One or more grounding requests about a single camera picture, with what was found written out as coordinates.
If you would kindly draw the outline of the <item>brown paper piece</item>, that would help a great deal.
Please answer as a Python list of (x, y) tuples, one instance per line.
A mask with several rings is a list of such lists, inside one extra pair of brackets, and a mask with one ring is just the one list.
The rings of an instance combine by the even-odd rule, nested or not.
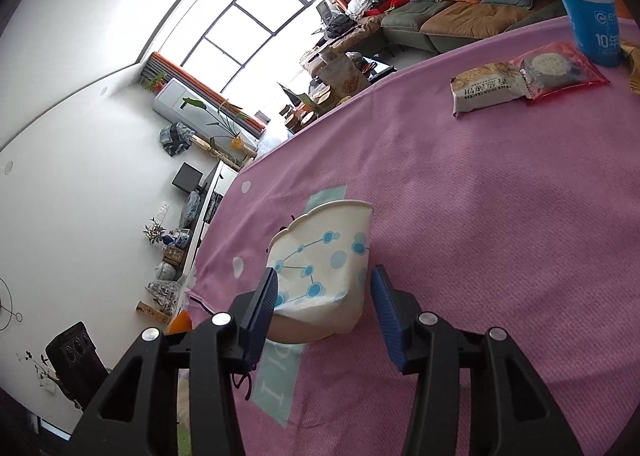
[(640, 46), (623, 39), (620, 42), (620, 54), (629, 68), (629, 89), (633, 94), (640, 94)]

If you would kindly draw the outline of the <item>small black monitor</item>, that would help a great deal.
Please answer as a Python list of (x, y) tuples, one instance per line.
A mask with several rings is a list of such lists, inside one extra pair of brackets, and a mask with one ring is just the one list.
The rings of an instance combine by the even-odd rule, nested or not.
[(194, 190), (198, 190), (202, 176), (203, 173), (200, 170), (184, 162), (172, 179), (171, 184), (178, 190), (190, 194)]

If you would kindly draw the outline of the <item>red clear snack packet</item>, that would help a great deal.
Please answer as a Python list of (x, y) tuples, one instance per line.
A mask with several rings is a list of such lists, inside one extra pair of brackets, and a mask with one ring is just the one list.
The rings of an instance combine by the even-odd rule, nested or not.
[(523, 77), (529, 101), (610, 83), (597, 66), (570, 42), (552, 42), (526, 52), (510, 63)]

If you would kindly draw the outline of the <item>white TV cabinet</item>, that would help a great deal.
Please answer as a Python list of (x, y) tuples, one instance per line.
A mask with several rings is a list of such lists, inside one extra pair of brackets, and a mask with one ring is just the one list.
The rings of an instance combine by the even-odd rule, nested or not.
[(182, 266), (182, 278), (185, 280), (194, 265), (194, 259), (198, 253), (204, 236), (209, 228), (210, 222), (219, 207), (222, 198), (227, 193), (228, 188), (233, 183), (238, 172), (231, 169), (228, 164), (219, 161), (216, 168), (209, 173), (201, 190), (202, 202), (198, 216), (191, 228), (191, 240), (186, 258)]

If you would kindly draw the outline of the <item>blue white paper cup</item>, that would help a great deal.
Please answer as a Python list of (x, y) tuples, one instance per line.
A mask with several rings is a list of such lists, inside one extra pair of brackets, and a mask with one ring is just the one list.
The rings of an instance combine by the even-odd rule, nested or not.
[(620, 26), (613, 0), (561, 0), (580, 49), (594, 64), (620, 64)]

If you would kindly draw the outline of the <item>white blue-dotted paper cup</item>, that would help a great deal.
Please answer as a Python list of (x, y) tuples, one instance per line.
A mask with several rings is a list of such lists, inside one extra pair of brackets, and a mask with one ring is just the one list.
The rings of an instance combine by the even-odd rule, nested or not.
[(351, 332), (360, 320), (369, 273), (368, 202), (326, 202), (271, 239), (267, 265), (278, 276), (268, 339), (305, 344)]

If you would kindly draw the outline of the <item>white standing air conditioner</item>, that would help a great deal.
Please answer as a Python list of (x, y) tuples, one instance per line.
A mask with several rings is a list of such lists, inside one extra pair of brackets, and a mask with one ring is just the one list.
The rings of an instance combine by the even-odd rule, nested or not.
[(205, 133), (214, 120), (207, 106), (177, 79), (171, 79), (154, 98), (152, 109), (174, 124), (181, 122), (198, 133)]

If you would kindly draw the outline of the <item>beige snack packet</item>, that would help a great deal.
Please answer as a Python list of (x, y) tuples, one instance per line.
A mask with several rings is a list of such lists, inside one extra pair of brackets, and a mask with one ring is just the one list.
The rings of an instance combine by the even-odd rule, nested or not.
[(493, 62), (456, 75), (450, 81), (452, 116), (528, 98), (524, 76), (509, 62)]

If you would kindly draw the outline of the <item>tall green potted plant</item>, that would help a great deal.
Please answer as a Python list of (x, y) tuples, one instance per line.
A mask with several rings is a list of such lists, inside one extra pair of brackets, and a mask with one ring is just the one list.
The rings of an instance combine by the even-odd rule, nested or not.
[(231, 147), (236, 150), (242, 150), (245, 146), (244, 138), (242, 138), (241, 132), (234, 126), (234, 122), (227, 116), (224, 116), (219, 110), (212, 112), (208, 109), (207, 105), (198, 100), (197, 98), (183, 98), (180, 105), (181, 109), (184, 109), (186, 105), (193, 106), (204, 110), (206, 114), (209, 114), (213, 118), (213, 121), (209, 123), (210, 126), (221, 128), (222, 132), (231, 140)]

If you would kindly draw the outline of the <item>pink floral tablecloth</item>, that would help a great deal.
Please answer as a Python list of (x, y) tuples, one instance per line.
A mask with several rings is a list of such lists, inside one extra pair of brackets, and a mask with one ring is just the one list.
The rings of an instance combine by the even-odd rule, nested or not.
[(344, 188), (373, 208), (370, 261), (457, 328), (504, 328), (582, 450), (605, 453), (639, 401), (639, 99), (603, 86), (455, 117), (455, 75), (570, 38), (506, 32), (398, 72), (232, 183), (195, 260), (194, 322), (252, 290), (275, 234)]

